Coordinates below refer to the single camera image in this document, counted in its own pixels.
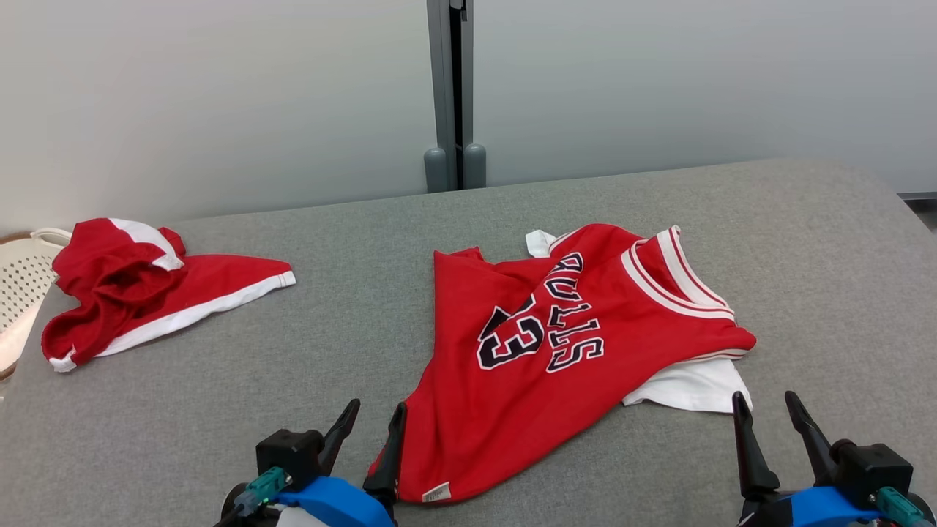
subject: white wall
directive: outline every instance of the white wall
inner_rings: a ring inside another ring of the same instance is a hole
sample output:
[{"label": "white wall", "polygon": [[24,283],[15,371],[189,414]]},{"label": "white wall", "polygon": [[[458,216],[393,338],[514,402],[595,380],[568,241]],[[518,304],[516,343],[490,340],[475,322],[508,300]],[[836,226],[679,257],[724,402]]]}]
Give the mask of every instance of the white wall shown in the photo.
[{"label": "white wall", "polygon": [[6,0],[0,233],[425,192],[421,0]]},{"label": "white wall", "polygon": [[937,190],[932,0],[475,0],[488,185],[776,156]]}]

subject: red basketball jersey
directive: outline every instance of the red basketball jersey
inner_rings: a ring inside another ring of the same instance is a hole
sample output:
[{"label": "red basketball jersey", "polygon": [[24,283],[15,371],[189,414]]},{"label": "red basketball jersey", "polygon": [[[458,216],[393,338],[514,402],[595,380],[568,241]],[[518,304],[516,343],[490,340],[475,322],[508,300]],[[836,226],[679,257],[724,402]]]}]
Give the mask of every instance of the red basketball jersey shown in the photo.
[{"label": "red basketball jersey", "polygon": [[558,238],[549,258],[437,252],[436,347],[406,401],[400,498],[475,496],[659,370],[750,350],[754,336],[693,274],[678,237],[592,224]]}]

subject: teal connector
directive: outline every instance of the teal connector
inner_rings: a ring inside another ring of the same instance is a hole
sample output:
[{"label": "teal connector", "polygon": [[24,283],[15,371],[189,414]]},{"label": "teal connector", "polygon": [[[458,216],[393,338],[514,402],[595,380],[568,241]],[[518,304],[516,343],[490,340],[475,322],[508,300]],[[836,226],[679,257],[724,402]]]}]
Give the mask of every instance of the teal connector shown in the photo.
[{"label": "teal connector", "polygon": [[234,498],[234,508],[238,510],[238,516],[254,514],[261,505],[272,500],[291,482],[290,475],[279,467],[257,476],[257,479],[247,485],[244,492]]},{"label": "teal connector", "polygon": [[875,497],[875,506],[878,507],[886,518],[896,522],[898,525],[911,527],[914,525],[930,525],[924,517],[921,509],[908,501],[900,492],[891,487],[882,487]]}]

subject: armhole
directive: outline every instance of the armhole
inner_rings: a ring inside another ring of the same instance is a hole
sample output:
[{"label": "armhole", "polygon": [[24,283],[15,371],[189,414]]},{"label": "armhole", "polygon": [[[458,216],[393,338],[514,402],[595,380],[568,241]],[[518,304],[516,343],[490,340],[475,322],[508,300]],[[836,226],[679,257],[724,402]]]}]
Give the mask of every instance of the armhole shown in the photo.
[{"label": "armhole", "polygon": [[637,249],[647,243],[647,240],[639,240],[621,255],[621,263],[624,266],[625,273],[632,279],[635,285],[652,301],[661,306],[670,309],[673,312],[705,319],[728,319],[735,321],[735,313],[724,304],[697,303],[694,297],[687,294],[691,300],[684,300],[679,296],[669,292],[662,287],[646,271],[637,257]]},{"label": "armhole", "polygon": [[674,225],[670,229],[657,235],[661,245],[663,260],[667,264],[670,275],[687,298],[701,306],[712,308],[728,308],[729,304],[724,298],[713,292],[703,283],[690,267],[687,255],[680,246],[680,228]]}]

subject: red clothing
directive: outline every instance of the red clothing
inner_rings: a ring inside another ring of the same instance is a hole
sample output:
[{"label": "red clothing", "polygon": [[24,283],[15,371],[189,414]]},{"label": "red clothing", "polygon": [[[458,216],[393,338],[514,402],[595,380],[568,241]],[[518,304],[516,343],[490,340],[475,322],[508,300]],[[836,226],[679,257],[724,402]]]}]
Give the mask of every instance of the red clothing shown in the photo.
[{"label": "red clothing", "polygon": [[52,269],[59,288],[81,303],[42,333],[42,351],[56,371],[122,352],[296,281],[288,263],[187,256],[179,234],[165,227],[110,218],[75,225]]},{"label": "red clothing", "polygon": [[694,302],[679,290],[678,280],[695,275],[686,267],[674,276],[666,261],[682,252],[662,248],[663,235],[642,240],[593,224],[557,239],[550,258],[435,254],[436,345],[406,401],[401,499],[475,496],[595,423],[659,370],[754,346],[721,298]]}]

